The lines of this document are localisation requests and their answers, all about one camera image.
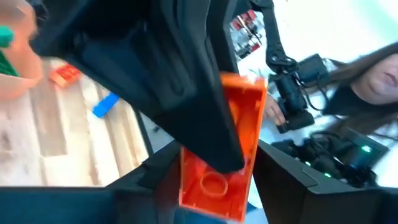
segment orange lego brick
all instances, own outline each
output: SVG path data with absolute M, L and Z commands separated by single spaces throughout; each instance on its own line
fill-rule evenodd
M 50 79 L 62 88 L 75 83 L 81 77 L 79 69 L 70 64 L 61 66 L 50 74 Z
M 220 219 L 243 222 L 251 175 L 256 158 L 267 80 L 250 81 L 239 75 L 221 74 L 225 97 L 234 119 L 245 166 L 220 174 L 191 151 L 181 150 L 180 206 Z

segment hand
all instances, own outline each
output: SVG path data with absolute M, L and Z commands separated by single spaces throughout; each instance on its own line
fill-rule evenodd
M 286 122 L 285 116 L 279 108 L 278 103 L 275 99 L 268 93 L 266 108 L 264 110 L 264 119 L 273 119 L 277 126 L 282 125 Z

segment green light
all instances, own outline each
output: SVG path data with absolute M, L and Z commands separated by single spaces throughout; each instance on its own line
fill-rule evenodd
M 362 146 L 361 149 L 364 150 L 365 152 L 371 152 L 372 151 L 372 148 L 370 148 L 369 146 Z

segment long brown hair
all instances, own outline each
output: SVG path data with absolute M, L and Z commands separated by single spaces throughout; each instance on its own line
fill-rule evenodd
M 351 83 L 375 64 L 392 54 L 398 54 L 398 42 L 383 47 L 351 63 L 334 61 L 339 68 L 330 73 L 330 79 L 326 84 L 341 85 Z M 392 104 L 387 110 L 385 107 L 379 107 L 379 109 L 372 111 L 362 110 L 360 114 L 356 114 L 355 116 L 339 119 L 329 127 L 329 130 L 338 133 L 345 127 L 353 128 L 366 135 L 375 135 L 398 141 L 398 131 L 390 131 L 398 128 L 398 104 Z M 383 130 L 383 133 L 377 133 L 376 131 L 381 127 L 385 127 L 385 130 Z

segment wooden table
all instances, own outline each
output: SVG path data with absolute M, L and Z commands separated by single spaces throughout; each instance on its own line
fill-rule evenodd
M 134 111 L 119 101 L 104 119 L 91 110 L 108 90 L 84 76 L 58 89 L 47 75 L 22 97 L 0 102 L 0 185 L 107 185 L 147 159 Z

